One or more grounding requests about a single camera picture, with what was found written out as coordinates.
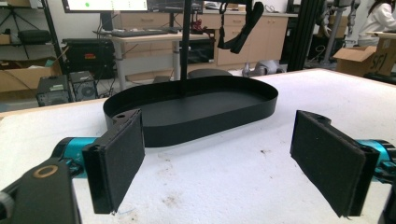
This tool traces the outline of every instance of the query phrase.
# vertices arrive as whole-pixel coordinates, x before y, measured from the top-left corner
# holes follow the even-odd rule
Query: black bag
[[[51,41],[50,32],[45,30],[25,30],[18,32],[22,44],[45,44]]]

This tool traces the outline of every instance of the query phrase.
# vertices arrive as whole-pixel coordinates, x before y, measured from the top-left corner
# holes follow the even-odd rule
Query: cardboard box
[[[30,7],[29,0],[7,0],[7,3],[14,7]]]
[[[330,18],[329,18],[329,24],[328,24],[328,27],[329,27],[330,29],[333,29],[332,26],[334,25],[334,21],[335,21],[335,16],[330,16]],[[341,21],[340,21],[340,24],[339,24],[339,26],[338,26],[337,34],[335,35],[335,38],[344,38],[344,35],[345,35],[345,33],[346,33],[346,30],[347,30],[347,16],[343,16],[343,17],[341,17]],[[318,37],[326,36],[326,35],[324,34],[323,27],[321,27],[321,26],[319,27],[317,36],[318,36]]]
[[[339,49],[333,57],[337,59],[335,71],[363,77],[371,67],[376,47]]]
[[[11,43],[11,35],[0,34],[0,45],[6,45]]]
[[[44,67],[48,60],[55,61],[56,59],[49,57],[36,60],[2,62],[0,66],[2,68],[0,70],[0,95],[15,95],[17,93],[12,91],[35,91],[41,77],[61,75],[62,70],[57,61],[52,66]]]
[[[396,63],[396,39],[379,38],[375,55],[370,63],[370,73],[390,76]]]

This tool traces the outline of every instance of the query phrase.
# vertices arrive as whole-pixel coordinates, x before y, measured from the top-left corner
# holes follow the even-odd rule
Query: black oval tray
[[[247,77],[200,77],[132,87],[104,104],[107,126],[142,110],[146,147],[168,147],[271,116],[277,90]]]

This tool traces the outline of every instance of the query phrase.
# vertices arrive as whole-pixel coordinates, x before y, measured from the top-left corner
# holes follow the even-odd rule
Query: person's dark hair
[[[373,5],[370,7],[369,15],[370,15],[370,13],[373,12],[373,10],[374,10],[377,6],[379,6],[379,5],[383,4],[383,3],[390,4],[390,6],[392,7],[392,12],[395,10],[395,0],[375,0],[375,2],[373,3]]]

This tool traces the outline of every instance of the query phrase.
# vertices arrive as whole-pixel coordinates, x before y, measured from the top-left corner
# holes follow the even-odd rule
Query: black strap
[[[228,6],[228,0],[221,3],[219,8],[219,13],[221,14],[221,27],[219,29],[219,43],[218,48],[220,49],[229,49],[232,53],[239,53],[244,46],[246,40],[248,39],[248,35],[250,34],[253,27],[256,25],[257,21],[262,17],[262,13],[264,12],[264,5],[262,2],[256,2],[254,4],[254,8],[252,9],[253,0],[247,0],[246,7],[246,17],[245,17],[245,25],[242,27],[241,32],[235,38],[224,42],[225,31],[224,31],[224,13]]]

